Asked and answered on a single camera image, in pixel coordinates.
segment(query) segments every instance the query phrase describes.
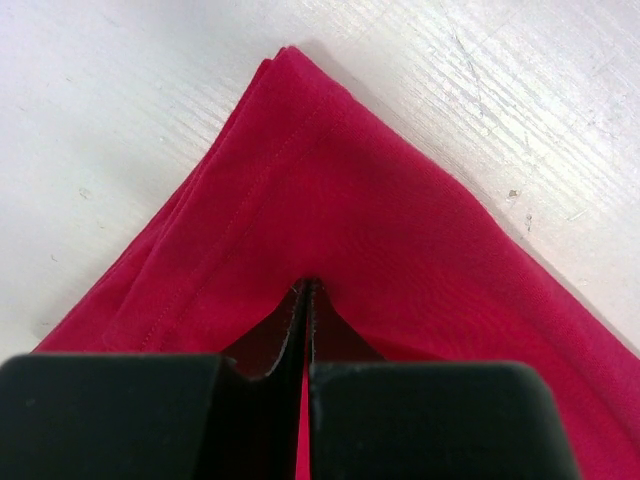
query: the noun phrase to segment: red fabric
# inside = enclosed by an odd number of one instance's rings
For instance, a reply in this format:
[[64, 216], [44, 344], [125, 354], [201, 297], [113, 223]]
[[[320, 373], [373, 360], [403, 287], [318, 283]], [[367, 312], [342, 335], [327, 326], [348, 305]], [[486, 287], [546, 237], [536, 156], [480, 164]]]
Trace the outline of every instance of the red fabric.
[[304, 276], [390, 359], [532, 365], [585, 478], [640, 478], [638, 359], [295, 48], [262, 63], [204, 159], [37, 350], [219, 351]]

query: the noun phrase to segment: white surface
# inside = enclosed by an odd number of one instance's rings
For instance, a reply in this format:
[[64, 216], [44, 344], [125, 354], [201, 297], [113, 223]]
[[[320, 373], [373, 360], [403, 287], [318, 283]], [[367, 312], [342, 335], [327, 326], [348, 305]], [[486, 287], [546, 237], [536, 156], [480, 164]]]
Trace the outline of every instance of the white surface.
[[0, 359], [31, 349], [297, 44], [640, 346], [632, 0], [0, 3]]

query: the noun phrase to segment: tabletop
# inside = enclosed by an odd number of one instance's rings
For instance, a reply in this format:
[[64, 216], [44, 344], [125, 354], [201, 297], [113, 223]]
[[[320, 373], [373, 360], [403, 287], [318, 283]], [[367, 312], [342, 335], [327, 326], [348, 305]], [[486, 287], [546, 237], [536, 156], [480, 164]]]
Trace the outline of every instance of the tabletop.
[[2, 2], [0, 361], [82, 297], [292, 44], [638, 355], [637, 25], [635, 0]]

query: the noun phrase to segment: folded cloth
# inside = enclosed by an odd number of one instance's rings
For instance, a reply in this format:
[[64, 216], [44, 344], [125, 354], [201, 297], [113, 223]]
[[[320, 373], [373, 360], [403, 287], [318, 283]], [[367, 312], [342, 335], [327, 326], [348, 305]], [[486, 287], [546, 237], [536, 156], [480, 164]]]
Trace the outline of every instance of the folded cloth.
[[391, 360], [533, 366], [585, 478], [640, 478], [640, 361], [295, 48], [260, 65], [204, 159], [36, 350], [220, 351], [300, 277]]

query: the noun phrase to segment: fabric fold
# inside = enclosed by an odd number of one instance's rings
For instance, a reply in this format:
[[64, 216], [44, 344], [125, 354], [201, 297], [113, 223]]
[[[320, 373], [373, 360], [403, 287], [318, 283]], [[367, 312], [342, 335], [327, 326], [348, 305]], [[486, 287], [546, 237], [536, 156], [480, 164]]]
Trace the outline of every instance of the fabric fold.
[[217, 352], [307, 276], [391, 360], [533, 366], [585, 478], [640, 478], [638, 359], [292, 47], [262, 63], [203, 160], [37, 351]]

